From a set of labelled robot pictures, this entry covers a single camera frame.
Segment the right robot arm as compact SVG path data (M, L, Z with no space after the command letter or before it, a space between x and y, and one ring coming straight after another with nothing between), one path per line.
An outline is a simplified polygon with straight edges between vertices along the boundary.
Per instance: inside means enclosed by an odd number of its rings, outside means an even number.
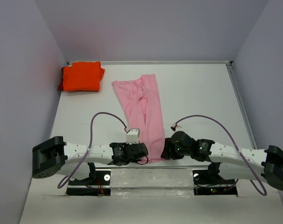
M277 146L236 149L213 140L195 140L182 131L166 138L161 158L179 160L186 156L210 163L207 171L210 182L232 179L261 181L283 191L283 150Z

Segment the folded orange t-shirt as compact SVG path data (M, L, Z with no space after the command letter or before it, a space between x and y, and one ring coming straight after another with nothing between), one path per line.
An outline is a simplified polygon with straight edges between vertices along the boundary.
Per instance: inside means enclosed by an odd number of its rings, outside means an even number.
M75 62L61 69L59 91L100 91L100 82L105 69L98 62Z

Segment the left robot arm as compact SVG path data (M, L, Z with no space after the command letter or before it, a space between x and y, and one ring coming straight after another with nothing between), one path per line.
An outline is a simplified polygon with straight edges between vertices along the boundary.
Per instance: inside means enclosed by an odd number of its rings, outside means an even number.
M76 170L72 174L72 164L77 165L100 163L103 165L125 166L138 162L148 156L144 143L110 143L108 145L92 146L65 142L62 136L53 137L32 150L32 177L35 179L48 178L55 174L69 175L91 184L95 180L95 172L89 168Z

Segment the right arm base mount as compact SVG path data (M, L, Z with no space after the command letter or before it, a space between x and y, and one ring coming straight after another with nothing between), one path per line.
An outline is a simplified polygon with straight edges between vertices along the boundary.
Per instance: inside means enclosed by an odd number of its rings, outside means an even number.
M236 180L222 178L219 175L220 165L221 163L211 163L207 169L192 171L195 196L238 195Z

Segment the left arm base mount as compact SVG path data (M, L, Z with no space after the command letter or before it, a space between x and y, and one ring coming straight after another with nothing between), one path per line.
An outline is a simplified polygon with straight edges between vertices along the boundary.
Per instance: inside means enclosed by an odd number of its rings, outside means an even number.
M88 163L89 173L83 180L69 181L66 194L68 196L110 196L110 169L98 169L94 163Z

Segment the pink t-shirt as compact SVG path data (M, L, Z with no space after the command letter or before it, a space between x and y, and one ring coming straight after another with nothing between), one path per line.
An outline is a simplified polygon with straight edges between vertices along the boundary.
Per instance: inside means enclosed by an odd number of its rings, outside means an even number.
M112 86L131 129L140 129L140 142L148 149L150 163L162 161L164 127L155 74L136 80L114 81Z

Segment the aluminium table edge rail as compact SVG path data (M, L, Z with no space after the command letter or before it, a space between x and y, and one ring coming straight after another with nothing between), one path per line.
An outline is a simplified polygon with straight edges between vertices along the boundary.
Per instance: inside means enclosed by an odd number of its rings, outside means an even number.
M225 64L232 61L102 61L101 65L146 65L146 64Z

